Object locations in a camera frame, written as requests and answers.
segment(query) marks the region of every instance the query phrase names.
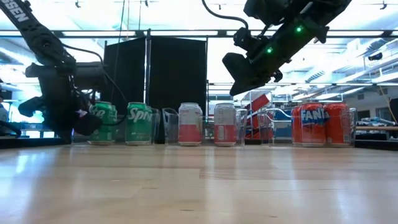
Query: wooden table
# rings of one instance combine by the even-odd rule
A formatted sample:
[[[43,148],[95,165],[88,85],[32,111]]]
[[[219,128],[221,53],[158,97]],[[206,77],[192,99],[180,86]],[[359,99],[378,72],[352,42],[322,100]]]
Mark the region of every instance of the wooden table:
[[[0,223],[397,223],[398,154],[291,147],[0,151]]]

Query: wall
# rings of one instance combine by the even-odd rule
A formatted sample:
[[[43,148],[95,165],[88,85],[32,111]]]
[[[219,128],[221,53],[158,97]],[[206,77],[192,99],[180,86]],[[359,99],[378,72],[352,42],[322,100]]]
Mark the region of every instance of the wall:
[[[388,99],[398,98],[398,86],[384,86],[388,89],[388,94],[386,94]],[[379,95],[380,88],[366,89],[366,92],[360,93],[364,94],[363,100],[358,100],[358,93],[350,95],[349,98],[345,98],[347,105],[350,108],[357,108],[358,111],[369,110],[371,117],[376,116],[376,108],[388,107],[388,104],[383,96]]]

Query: black partition panel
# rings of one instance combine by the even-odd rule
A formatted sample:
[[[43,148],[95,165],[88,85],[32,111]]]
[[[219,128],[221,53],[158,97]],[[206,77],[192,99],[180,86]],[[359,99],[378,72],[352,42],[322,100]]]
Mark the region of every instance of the black partition panel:
[[[105,48],[104,64],[106,72],[115,81],[128,102],[144,101],[144,77],[145,77],[145,54],[146,38],[138,38],[112,44]],[[116,106],[118,114],[125,114],[127,105],[118,93],[117,89],[108,82],[108,87],[101,94],[101,100],[112,102]]]
[[[151,37],[150,74],[146,102],[153,108],[198,103],[206,113],[206,41]],[[160,122],[158,143],[164,142]]]

